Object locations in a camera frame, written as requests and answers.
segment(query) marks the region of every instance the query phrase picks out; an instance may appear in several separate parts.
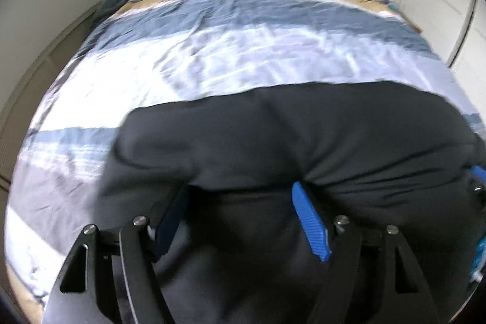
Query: bed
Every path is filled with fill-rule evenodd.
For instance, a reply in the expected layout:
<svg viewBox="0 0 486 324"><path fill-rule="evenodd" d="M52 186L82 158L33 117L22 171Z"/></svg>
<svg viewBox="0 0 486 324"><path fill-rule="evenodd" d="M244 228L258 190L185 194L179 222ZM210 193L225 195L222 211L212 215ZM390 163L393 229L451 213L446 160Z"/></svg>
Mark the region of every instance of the bed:
<svg viewBox="0 0 486 324"><path fill-rule="evenodd" d="M439 95L484 137L451 72L387 0L130 0L89 35L32 119L7 208L12 272L45 305L133 109L377 81Z"/></svg>

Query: black pants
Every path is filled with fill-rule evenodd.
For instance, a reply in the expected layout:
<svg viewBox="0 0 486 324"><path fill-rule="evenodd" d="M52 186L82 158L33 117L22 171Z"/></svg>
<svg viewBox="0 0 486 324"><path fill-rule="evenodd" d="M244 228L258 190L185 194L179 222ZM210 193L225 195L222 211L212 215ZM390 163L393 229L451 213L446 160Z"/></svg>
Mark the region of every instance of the black pants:
<svg viewBox="0 0 486 324"><path fill-rule="evenodd" d="M484 233L472 165L486 165L484 143L433 94L390 82L262 88L133 111L93 221L121 225L187 181L187 218L156 266L176 322L296 324L327 269L292 207L305 180L359 224L400 227L447 321Z"/></svg>

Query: black fabric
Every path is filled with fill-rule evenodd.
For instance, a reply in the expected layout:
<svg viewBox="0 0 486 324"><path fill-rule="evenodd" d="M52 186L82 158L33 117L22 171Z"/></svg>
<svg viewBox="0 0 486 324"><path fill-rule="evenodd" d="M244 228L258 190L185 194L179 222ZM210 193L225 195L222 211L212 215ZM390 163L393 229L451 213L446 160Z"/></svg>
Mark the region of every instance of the black fabric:
<svg viewBox="0 0 486 324"><path fill-rule="evenodd" d="M255 89L133 111L93 221L121 225L187 181L190 210L157 265L176 322L295 324L326 270L292 207L291 185L305 180L358 224L399 226L447 321L484 232L475 164L483 142L439 96L391 82Z"/></svg>

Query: black garment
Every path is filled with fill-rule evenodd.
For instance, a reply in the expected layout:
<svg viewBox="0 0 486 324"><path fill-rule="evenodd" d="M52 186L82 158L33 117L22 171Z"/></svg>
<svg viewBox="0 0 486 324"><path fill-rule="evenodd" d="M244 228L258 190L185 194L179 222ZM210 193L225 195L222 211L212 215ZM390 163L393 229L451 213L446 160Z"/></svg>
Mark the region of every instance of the black garment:
<svg viewBox="0 0 486 324"><path fill-rule="evenodd" d="M174 180L198 188L157 273L178 324L305 322L326 265L294 181L359 224L403 231L447 321L484 232L468 170L484 143L443 98L391 82L302 84L137 109L111 151L93 221L121 225Z"/></svg>

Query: striped bedding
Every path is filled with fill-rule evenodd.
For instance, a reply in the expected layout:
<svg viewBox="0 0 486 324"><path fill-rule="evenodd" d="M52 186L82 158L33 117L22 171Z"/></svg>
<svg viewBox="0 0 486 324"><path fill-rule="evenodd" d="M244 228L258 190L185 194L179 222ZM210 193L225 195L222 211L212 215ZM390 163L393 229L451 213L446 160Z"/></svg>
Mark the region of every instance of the striped bedding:
<svg viewBox="0 0 486 324"><path fill-rule="evenodd" d="M45 303L135 108L381 80L442 96L484 136L451 72L386 0L131 0L90 34L31 122L7 208L7 260Z"/></svg>

